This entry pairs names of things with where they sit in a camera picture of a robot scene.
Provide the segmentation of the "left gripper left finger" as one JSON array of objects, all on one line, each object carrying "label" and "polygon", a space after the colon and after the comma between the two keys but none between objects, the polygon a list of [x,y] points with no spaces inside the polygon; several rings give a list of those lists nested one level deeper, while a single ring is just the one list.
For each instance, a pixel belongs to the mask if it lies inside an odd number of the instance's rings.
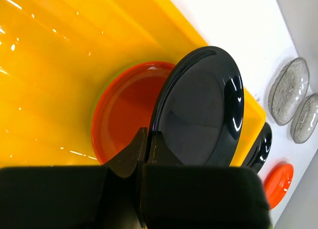
[{"label": "left gripper left finger", "polygon": [[141,229],[138,171],[147,129],[104,165],[0,170],[3,229]]}]

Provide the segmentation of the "orange plate front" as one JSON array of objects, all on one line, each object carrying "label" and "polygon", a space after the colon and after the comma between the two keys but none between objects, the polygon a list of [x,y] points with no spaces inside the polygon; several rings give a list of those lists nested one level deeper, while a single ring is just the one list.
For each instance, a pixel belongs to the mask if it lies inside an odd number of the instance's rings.
[{"label": "orange plate front", "polygon": [[102,91],[92,115],[91,142],[96,158],[107,163],[125,148],[152,112],[174,64],[143,62],[116,75]]}]

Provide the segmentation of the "green plate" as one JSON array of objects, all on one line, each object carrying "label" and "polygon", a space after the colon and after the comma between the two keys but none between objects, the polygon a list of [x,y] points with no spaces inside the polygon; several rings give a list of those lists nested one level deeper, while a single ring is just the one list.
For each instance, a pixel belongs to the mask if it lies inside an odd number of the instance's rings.
[{"label": "green plate", "polygon": [[107,89],[107,87],[120,75],[120,72],[117,72],[116,74],[113,74],[112,76],[108,77],[107,79],[105,79],[102,82],[102,85],[99,87],[97,95],[94,98],[94,104],[93,104],[93,108],[96,107],[96,105],[98,104],[98,101],[100,99],[100,97],[103,95],[103,92]]}]

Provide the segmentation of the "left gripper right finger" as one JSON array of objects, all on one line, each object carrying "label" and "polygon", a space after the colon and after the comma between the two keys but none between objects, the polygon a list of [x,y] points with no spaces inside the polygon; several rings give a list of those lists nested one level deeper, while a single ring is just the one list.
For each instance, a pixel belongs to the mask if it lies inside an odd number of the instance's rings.
[{"label": "left gripper right finger", "polygon": [[173,164],[161,132],[142,167],[141,212],[149,229],[267,229],[269,206],[258,175],[244,167]]}]

